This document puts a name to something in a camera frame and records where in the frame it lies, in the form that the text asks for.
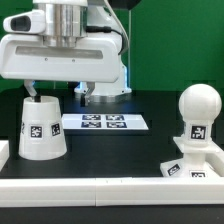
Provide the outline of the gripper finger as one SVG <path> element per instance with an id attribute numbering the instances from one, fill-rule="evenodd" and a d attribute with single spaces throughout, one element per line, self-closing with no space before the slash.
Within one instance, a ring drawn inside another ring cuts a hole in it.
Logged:
<path id="1" fill-rule="evenodd" d="M 94 82 L 88 82 L 87 83 L 87 91 L 81 96 L 81 105 L 87 106 L 89 104 L 89 99 L 91 97 L 91 94 L 93 93 L 95 89 L 95 83 Z"/>
<path id="2" fill-rule="evenodd" d="M 34 102 L 40 102 L 41 96 L 37 94 L 35 88 L 34 88 L 34 81 L 33 80 L 25 80 L 24 81 L 24 87 L 27 90 L 28 94 L 30 95 L 31 99 Z"/>

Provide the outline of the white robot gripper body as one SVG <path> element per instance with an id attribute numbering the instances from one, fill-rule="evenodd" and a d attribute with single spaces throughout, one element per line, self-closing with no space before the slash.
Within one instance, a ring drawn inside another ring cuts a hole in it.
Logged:
<path id="1" fill-rule="evenodd" d="M 87 9 L 33 9 L 4 19 L 0 75 L 5 79 L 113 83 L 123 40 L 112 27 L 88 25 Z"/>

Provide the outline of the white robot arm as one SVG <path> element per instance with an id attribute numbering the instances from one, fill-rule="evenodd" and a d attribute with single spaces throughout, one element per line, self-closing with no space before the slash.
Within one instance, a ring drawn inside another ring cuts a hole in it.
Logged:
<path id="1" fill-rule="evenodd" d="M 107 4 L 90 0 L 33 0 L 29 12 L 7 17 L 0 40 L 0 76 L 33 83 L 67 81 L 86 102 L 114 102 L 125 93 L 119 23 Z"/>

